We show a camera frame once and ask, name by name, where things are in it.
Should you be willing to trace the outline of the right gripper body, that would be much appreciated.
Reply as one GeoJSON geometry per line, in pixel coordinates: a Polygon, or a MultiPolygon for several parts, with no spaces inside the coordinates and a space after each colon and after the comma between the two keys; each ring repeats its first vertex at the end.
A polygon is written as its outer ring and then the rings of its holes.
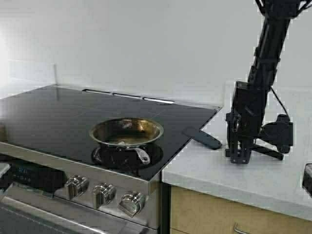
{"type": "Polygon", "coordinates": [[[228,124],[227,140],[232,140],[231,132],[243,139],[260,138],[269,87],[253,86],[248,82],[237,81],[230,113],[236,116],[234,127],[228,124]]]}

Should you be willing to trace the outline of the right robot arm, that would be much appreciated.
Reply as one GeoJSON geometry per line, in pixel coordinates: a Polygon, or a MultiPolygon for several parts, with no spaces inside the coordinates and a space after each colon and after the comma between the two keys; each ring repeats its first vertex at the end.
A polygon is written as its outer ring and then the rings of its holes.
{"type": "Polygon", "coordinates": [[[312,6],[310,0],[258,0],[264,16],[254,62],[247,82],[235,84],[232,106],[226,114],[226,157],[233,164],[248,164],[253,151],[283,160],[293,146],[293,123],[288,113],[263,124],[280,55],[291,20],[312,6]]]}

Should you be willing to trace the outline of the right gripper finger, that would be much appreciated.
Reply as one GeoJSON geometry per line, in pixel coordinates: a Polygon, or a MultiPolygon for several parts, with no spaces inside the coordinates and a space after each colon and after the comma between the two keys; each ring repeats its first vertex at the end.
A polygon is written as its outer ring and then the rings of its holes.
{"type": "Polygon", "coordinates": [[[237,140],[230,140],[228,142],[228,149],[226,149],[226,157],[230,159],[231,163],[243,163],[243,157],[239,148],[237,140]]]}
{"type": "Polygon", "coordinates": [[[253,148],[254,148],[254,140],[241,141],[241,157],[243,164],[249,163],[253,148]]]}

